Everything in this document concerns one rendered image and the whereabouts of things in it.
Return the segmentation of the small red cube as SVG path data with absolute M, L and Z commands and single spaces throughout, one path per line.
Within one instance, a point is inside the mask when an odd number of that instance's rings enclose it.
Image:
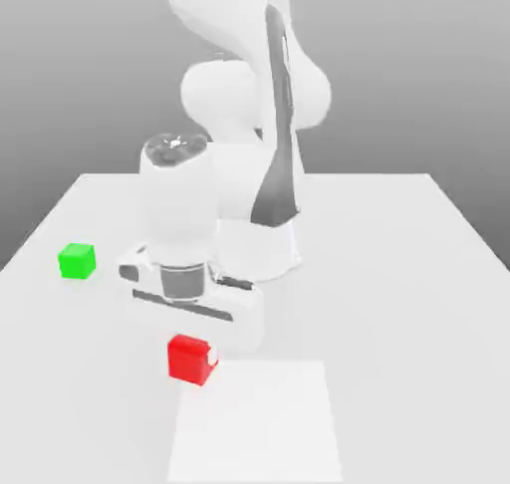
M 216 368 L 207 363 L 211 345 L 204 340 L 185 335 L 174 336 L 167 344 L 170 377 L 203 386 Z

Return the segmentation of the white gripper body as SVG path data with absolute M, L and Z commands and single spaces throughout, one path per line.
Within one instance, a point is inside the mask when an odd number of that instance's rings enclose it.
M 171 298 L 156 287 L 132 284 L 129 299 L 138 322 L 207 341 L 222 351 L 252 352 L 264 337 L 264 299 L 255 288 L 207 280 L 191 296 Z

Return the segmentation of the small green cube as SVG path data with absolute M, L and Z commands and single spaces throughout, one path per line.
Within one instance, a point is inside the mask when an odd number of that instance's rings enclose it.
M 96 270 L 96 253 L 91 244 L 70 243 L 58 254 L 61 276 L 86 280 Z

